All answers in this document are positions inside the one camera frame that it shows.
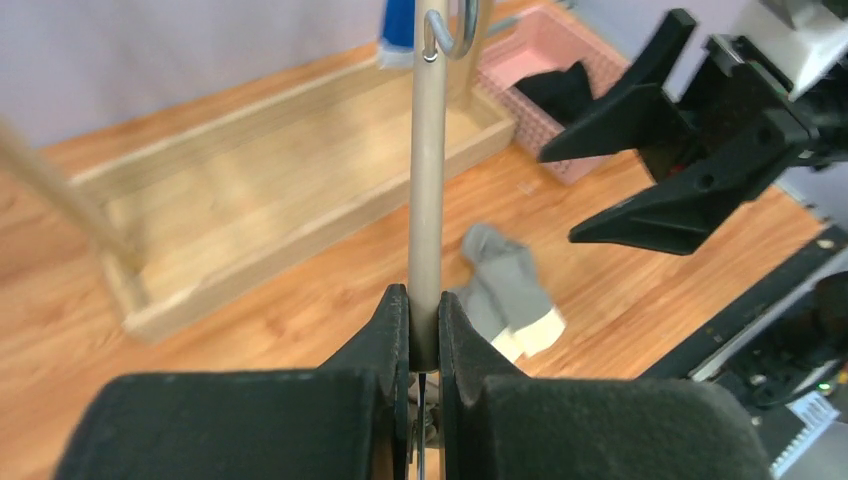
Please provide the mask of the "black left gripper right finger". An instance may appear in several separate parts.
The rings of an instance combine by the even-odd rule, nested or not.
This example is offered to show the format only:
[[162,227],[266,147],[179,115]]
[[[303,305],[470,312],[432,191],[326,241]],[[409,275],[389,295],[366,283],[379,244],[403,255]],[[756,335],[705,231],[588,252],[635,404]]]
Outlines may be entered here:
[[445,479],[767,479],[747,412],[724,388],[674,379],[537,378],[438,310]]

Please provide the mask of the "blue underwear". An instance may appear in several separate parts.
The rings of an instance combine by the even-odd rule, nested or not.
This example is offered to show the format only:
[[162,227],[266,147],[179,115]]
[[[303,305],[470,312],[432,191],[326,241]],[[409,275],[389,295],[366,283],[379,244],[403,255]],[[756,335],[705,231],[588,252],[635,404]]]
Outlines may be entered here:
[[414,63],[415,0],[386,0],[376,61],[381,69],[408,69]]

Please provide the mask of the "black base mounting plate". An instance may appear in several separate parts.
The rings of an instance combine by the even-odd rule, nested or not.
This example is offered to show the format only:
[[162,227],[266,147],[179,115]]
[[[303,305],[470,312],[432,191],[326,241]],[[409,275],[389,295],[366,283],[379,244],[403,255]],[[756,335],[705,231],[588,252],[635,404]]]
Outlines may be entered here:
[[745,408],[776,479],[844,479],[847,233],[814,240],[643,372],[719,385]]

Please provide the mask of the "beige clip hanger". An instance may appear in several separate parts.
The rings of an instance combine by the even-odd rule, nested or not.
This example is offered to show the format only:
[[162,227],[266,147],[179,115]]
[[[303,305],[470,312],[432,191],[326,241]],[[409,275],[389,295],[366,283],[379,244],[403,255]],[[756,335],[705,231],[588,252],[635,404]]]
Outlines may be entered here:
[[439,366],[447,65],[473,49],[485,9],[479,1],[460,1],[454,29],[447,15],[446,1],[415,3],[407,291],[410,369],[418,388],[413,447],[417,479],[426,477],[427,374]]

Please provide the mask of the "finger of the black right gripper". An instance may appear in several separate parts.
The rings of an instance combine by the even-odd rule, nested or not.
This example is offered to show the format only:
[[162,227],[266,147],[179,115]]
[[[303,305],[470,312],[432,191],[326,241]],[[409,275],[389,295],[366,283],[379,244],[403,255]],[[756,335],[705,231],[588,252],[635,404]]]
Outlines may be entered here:
[[667,11],[619,80],[544,145],[538,160],[553,163],[690,141],[694,129],[664,86],[696,26],[686,10]]
[[765,110],[706,158],[573,227],[569,241],[690,255],[818,139],[789,111]]

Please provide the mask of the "pink perforated plastic basket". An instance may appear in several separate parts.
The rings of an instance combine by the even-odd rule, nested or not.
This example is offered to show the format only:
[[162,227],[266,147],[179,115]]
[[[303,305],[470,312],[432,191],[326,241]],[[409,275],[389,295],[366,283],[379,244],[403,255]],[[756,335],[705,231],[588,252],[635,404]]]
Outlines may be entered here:
[[487,47],[479,83],[517,121],[516,141],[534,157],[605,94],[629,62],[560,7],[537,6]]

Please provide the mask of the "wooden clothes rack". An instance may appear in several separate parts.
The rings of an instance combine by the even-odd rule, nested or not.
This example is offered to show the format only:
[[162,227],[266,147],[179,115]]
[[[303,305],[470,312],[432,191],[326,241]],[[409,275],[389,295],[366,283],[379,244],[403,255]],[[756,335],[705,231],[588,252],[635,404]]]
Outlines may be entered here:
[[408,198],[413,74],[339,68],[74,177],[8,125],[1,167],[96,244],[122,328],[156,341]]

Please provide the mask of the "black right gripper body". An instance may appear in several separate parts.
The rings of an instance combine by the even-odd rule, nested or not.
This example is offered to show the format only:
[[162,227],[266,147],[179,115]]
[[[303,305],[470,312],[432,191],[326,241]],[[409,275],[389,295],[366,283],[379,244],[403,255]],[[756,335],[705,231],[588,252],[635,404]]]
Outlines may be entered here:
[[812,87],[795,100],[792,81],[744,36],[713,35],[706,57],[680,100],[676,111],[691,131],[654,131],[639,149],[647,171],[661,182],[707,158],[764,111],[787,111],[818,132],[817,143],[798,166],[815,171],[847,160],[847,56],[826,69]]

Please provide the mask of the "black underwear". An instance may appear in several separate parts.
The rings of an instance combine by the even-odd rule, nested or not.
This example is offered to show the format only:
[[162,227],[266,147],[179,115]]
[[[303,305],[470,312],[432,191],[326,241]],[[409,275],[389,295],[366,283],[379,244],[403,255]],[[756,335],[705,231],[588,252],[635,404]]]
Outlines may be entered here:
[[588,72],[582,61],[567,70],[529,75],[514,87],[557,123],[568,126],[594,102]]

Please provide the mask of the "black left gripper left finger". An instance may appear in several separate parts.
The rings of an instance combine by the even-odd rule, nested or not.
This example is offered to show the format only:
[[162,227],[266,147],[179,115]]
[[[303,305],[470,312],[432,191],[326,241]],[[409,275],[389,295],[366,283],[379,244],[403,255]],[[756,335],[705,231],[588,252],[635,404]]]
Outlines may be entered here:
[[313,369],[154,372],[108,382],[58,479],[404,479],[409,302],[393,284]]

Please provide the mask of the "grey underwear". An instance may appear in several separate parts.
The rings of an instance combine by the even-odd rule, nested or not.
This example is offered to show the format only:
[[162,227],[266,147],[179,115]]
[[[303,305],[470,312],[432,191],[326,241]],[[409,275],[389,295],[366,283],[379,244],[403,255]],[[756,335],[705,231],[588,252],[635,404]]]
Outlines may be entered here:
[[451,292],[484,340],[512,363],[555,344],[566,320],[540,284],[526,245],[478,223],[463,237],[461,253],[473,273]]

